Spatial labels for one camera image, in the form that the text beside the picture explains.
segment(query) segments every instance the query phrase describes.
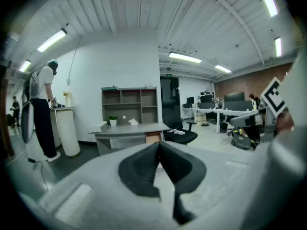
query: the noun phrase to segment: black office chair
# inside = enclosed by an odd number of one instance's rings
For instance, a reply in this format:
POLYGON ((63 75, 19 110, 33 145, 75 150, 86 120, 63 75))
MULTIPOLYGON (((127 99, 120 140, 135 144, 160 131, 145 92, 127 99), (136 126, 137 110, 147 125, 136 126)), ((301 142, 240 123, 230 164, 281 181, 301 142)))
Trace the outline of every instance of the black office chair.
POLYGON ((196 137, 198 136, 195 132, 191 131, 191 126, 192 124, 195 124, 195 122, 187 122, 189 124, 189 130, 183 129, 180 118, 180 106, 177 105, 175 100, 170 100, 170 101, 164 100, 162 102, 162 117, 163 117, 163 123, 167 125, 170 129, 177 129, 185 132, 184 135, 178 135, 164 131, 165 140, 185 145, 195 140, 196 137))

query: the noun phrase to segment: desk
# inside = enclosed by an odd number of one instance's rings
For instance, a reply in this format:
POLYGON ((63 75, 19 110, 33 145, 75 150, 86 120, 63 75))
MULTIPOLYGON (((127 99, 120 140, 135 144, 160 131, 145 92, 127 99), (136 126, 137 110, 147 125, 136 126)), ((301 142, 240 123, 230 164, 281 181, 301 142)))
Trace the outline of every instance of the desk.
POLYGON ((95 135, 99 154, 103 154, 103 150, 112 148, 112 139, 141 138, 145 143, 145 133, 164 130, 169 130, 169 127, 163 123, 151 123, 135 126, 107 126, 102 132, 90 132, 89 134, 95 135))
POLYGON ((216 113, 217 114, 217 120, 216 120, 216 133, 220 133, 220 113, 225 115, 231 115, 231 116, 241 116, 244 114, 251 113, 251 111, 232 111, 232 110, 225 110, 225 109, 199 109, 199 108, 183 108, 184 110, 193 111, 194 115, 196 115, 196 112, 200 113, 216 113))
POLYGON ((68 157, 77 156, 81 151, 76 136, 72 111, 73 107, 59 107, 50 109, 51 116, 53 116, 52 112, 55 112, 58 134, 60 140, 62 141, 64 152, 68 157))

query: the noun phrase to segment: brown wall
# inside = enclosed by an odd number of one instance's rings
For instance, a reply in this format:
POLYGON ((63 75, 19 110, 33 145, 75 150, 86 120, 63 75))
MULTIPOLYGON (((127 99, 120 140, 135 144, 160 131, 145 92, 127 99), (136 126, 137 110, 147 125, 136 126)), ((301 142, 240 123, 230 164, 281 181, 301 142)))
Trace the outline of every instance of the brown wall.
POLYGON ((283 80, 292 63, 253 72, 236 78, 214 83, 216 97, 224 97, 225 94, 244 92, 248 100, 250 94, 260 96, 274 77, 283 80))

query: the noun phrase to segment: shoe on floor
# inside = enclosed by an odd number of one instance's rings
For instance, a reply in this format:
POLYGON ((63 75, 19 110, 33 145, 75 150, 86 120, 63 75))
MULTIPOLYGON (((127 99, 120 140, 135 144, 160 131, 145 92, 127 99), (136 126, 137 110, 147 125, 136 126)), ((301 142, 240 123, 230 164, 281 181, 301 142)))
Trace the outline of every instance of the shoe on floor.
POLYGON ((54 156, 53 158, 48 158, 48 157, 45 155, 45 160, 48 161, 48 162, 53 162, 54 160, 58 159, 60 156, 61 156, 61 153, 60 153, 59 151, 57 151, 56 156, 54 156))

